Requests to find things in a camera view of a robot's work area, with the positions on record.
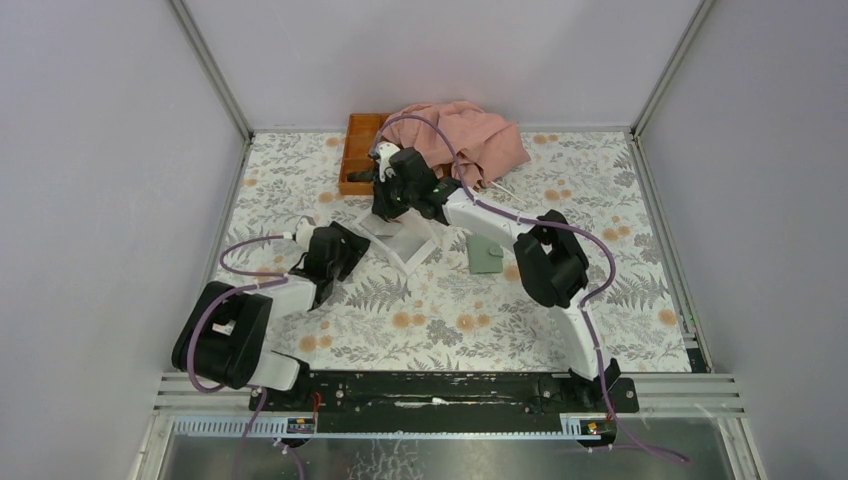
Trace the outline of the white plastic card box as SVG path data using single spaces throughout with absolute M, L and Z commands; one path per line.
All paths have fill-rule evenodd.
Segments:
M 354 221 L 354 229 L 406 276 L 412 275 L 437 245 L 436 232 L 416 211 L 388 221 L 365 212 Z

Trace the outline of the green card holder wallet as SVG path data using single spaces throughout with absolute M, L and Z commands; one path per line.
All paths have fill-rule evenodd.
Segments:
M 472 235 L 468 238 L 466 250 L 471 274 L 503 272 L 504 250 L 497 242 L 482 235 Z

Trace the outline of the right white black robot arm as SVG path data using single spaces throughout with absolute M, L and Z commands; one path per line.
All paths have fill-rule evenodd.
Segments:
M 439 178 L 414 148 L 380 142 L 371 149 L 373 212 L 385 221 L 407 213 L 466 229 L 511 251 L 526 294 L 547 308 L 564 342 L 568 371 L 581 377 L 575 402 L 597 412 L 613 398 L 620 368 L 596 330 L 588 305 L 589 259 L 581 231 L 555 210 L 533 217 L 488 203 L 462 181 Z

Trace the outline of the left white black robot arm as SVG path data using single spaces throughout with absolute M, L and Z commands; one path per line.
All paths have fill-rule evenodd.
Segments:
M 311 387 L 299 377 L 308 366 L 266 347 L 269 322 L 320 307 L 335 284 L 353 272 L 371 242 L 338 222 L 316 226 L 308 218 L 279 237 L 302 249 L 295 266 L 285 273 L 254 272 L 254 283 L 240 287 L 207 283 L 175 342 L 171 363 L 203 393 L 272 389 L 282 408 L 296 411 L 309 401 Z

